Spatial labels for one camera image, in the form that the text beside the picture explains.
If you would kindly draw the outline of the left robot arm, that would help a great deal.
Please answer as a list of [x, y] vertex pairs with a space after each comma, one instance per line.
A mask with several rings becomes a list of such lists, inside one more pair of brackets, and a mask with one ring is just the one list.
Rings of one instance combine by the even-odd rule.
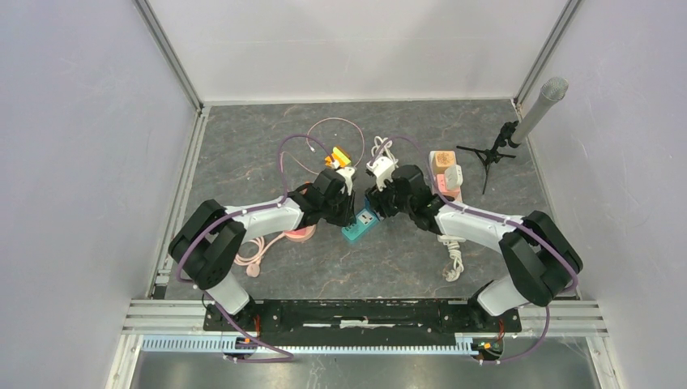
[[168, 254], [186, 281], [197, 286], [224, 310], [223, 318], [235, 330], [254, 321], [250, 295], [240, 286], [231, 267], [241, 246], [273, 233], [295, 231], [320, 220], [347, 227], [355, 220], [351, 167], [324, 169], [277, 199], [244, 207], [224, 207], [206, 200], [182, 225], [169, 243]]

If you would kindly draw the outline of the blue cube socket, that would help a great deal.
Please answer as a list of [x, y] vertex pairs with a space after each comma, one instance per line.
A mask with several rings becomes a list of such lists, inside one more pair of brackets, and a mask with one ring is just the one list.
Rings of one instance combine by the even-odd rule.
[[379, 221], [379, 216], [374, 211], [373, 206], [370, 204], [369, 201], [365, 201], [365, 215], [366, 215], [366, 218], [369, 220]]

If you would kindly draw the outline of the white adapter plug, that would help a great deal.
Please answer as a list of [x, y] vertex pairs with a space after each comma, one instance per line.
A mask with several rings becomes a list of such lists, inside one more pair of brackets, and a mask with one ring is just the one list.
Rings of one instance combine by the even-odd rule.
[[463, 184], [463, 172], [460, 165], [453, 164], [445, 172], [446, 184], [448, 187], [461, 186]]

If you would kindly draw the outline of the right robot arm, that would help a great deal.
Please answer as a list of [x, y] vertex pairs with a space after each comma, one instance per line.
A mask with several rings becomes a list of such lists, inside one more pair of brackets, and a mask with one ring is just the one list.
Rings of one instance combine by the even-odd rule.
[[460, 237], [502, 256], [507, 276], [479, 289], [467, 310], [475, 329], [487, 331], [501, 314], [527, 303], [545, 307], [576, 287], [582, 260], [546, 213], [508, 216], [449, 200], [433, 192], [416, 165], [397, 167], [378, 159], [366, 170], [375, 184], [365, 197], [378, 217], [404, 213], [421, 230]]

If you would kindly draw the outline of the beige dragon cube socket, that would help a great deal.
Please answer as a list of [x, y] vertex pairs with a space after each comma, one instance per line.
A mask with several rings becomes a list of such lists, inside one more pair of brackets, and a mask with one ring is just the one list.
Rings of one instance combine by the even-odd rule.
[[435, 151], [431, 156], [434, 174], [443, 174], [449, 167], [457, 163], [454, 151]]

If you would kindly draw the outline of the pink cube socket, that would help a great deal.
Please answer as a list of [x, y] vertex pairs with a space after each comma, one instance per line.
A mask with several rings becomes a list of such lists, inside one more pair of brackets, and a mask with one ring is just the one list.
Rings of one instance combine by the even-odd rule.
[[448, 185], [446, 184], [445, 175], [443, 173], [437, 174], [435, 178], [437, 179], [437, 186], [439, 192], [442, 195], [446, 196], [447, 198], [451, 197], [453, 200], [458, 200], [460, 202], [463, 201], [461, 186], [448, 187]]

